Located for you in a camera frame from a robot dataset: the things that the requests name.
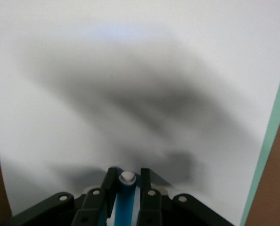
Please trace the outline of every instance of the green edge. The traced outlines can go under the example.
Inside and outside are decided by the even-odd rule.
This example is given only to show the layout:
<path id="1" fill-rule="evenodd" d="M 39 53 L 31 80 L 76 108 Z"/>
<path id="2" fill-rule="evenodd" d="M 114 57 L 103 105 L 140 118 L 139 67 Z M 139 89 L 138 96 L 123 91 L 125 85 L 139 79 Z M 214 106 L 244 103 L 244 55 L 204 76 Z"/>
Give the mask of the green edge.
<path id="1" fill-rule="evenodd" d="M 254 173 L 249 195 L 248 195 L 245 209 L 243 212 L 242 220 L 240 223 L 241 226 L 245 225 L 246 219 L 248 217 L 259 181 L 262 177 L 265 165 L 267 163 L 267 160 L 268 160 L 268 157 L 270 154 L 270 150 L 272 148 L 279 125 L 280 125 L 280 86 L 279 86 L 277 94 L 276 94 L 276 99 L 275 99 L 275 102 L 273 105 L 273 109 L 272 109 L 272 113 L 271 113 L 270 120 L 268 123 L 267 131 L 266 131 L 266 134 L 264 137 L 264 142 L 262 145 L 261 153 L 259 155 L 257 167 L 256 167 L 256 170 Z"/>

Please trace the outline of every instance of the white tip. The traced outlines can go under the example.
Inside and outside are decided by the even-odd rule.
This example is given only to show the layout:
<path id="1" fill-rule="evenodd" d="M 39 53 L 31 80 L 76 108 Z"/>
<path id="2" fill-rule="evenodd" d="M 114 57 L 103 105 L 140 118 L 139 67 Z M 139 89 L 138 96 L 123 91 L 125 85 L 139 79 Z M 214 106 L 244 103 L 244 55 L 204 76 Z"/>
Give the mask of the white tip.
<path id="1" fill-rule="evenodd" d="M 133 185 L 136 182 L 136 176 L 131 171 L 124 171 L 121 173 L 119 180 L 125 185 Z"/>

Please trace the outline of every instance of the green strip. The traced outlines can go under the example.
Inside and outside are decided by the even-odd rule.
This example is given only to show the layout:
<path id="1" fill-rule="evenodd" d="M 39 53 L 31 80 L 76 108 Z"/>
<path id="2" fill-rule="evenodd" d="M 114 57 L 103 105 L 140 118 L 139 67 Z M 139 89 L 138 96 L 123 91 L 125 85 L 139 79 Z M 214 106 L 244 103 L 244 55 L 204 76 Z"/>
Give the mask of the green strip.
<path id="1" fill-rule="evenodd" d="M 240 223 L 241 226 L 245 225 L 246 219 L 248 217 L 248 214 L 249 214 L 252 202 L 253 202 L 253 198 L 255 196 L 259 181 L 262 177 L 262 174 L 263 174 L 266 162 L 268 160 L 268 156 L 270 154 L 270 150 L 272 148 L 279 125 L 280 125 L 280 86 L 278 88 L 278 92 L 277 92 L 276 99 L 275 99 L 275 102 L 273 105 L 268 128 L 267 128 L 267 131 L 266 131 L 266 134 L 264 137 L 264 143 L 262 146 L 261 153 L 259 155 L 257 167 L 255 170 L 255 174 L 253 177 L 253 181 L 252 181 L 249 195 L 247 198 L 247 202 L 245 205 L 243 217 L 242 217 L 242 220 Z"/>

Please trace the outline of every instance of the white paper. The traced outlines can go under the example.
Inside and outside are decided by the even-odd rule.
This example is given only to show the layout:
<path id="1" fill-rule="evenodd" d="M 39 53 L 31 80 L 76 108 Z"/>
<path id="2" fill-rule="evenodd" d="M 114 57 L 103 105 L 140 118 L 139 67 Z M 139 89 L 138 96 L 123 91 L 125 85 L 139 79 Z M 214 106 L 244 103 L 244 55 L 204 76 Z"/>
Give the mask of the white paper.
<path id="1" fill-rule="evenodd" d="M 0 1 L 13 214 L 148 167 L 239 225 L 279 82 L 277 1 Z"/>

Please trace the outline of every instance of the silver screw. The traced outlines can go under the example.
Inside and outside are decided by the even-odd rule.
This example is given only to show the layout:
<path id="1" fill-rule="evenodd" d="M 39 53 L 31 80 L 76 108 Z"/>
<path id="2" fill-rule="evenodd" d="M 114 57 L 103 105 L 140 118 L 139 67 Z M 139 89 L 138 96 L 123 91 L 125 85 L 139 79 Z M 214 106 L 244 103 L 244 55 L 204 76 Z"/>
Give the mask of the silver screw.
<path id="1" fill-rule="evenodd" d="M 59 200 L 60 201 L 64 201 L 64 200 L 67 200 L 68 196 L 66 195 L 63 195 L 63 196 L 60 196 Z"/>
<path id="2" fill-rule="evenodd" d="M 154 196 L 156 194 L 156 192 L 154 190 L 149 190 L 148 191 L 148 195 L 150 196 Z"/>
<path id="3" fill-rule="evenodd" d="M 178 200 L 179 200 L 180 202 L 187 202 L 187 198 L 186 198 L 185 196 L 180 196 L 180 197 L 178 198 Z"/>
<path id="4" fill-rule="evenodd" d="M 93 195 L 98 195 L 98 194 L 100 194 L 100 190 L 95 190 L 95 191 L 93 191 L 92 194 L 93 194 Z"/>

